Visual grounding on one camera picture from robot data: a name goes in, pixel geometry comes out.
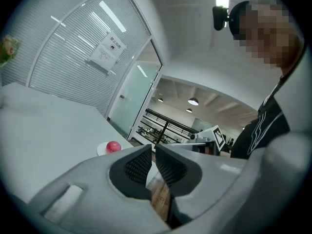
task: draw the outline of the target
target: glass partition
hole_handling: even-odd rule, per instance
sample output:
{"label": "glass partition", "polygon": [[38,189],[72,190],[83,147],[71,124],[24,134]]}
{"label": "glass partition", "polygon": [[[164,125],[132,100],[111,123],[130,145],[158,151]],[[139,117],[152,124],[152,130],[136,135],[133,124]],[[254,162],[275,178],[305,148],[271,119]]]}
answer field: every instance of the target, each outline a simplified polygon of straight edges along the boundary
{"label": "glass partition", "polygon": [[128,137],[160,68],[160,60],[150,42],[131,68],[110,118],[111,125],[123,137]]}

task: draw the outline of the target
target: white plate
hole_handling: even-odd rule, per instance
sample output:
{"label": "white plate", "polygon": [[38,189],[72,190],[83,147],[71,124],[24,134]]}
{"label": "white plate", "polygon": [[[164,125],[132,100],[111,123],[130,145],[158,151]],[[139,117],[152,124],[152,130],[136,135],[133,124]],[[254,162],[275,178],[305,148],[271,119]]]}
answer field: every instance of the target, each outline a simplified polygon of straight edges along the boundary
{"label": "white plate", "polygon": [[98,156],[106,155],[106,154],[107,154],[107,152],[106,152],[106,146],[107,146],[108,142],[103,142],[103,143],[101,143],[100,145],[98,145],[98,147],[97,147],[97,155],[98,155]]}

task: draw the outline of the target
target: railing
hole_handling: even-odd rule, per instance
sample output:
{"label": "railing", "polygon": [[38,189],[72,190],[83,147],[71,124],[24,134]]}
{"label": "railing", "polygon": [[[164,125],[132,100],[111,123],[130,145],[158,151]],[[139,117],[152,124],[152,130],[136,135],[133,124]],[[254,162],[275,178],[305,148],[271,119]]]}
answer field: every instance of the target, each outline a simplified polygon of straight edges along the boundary
{"label": "railing", "polygon": [[198,131],[150,109],[146,109],[146,114],[136,132],[154,144],[185,143],[190,139],[191,134],[198,133]]}

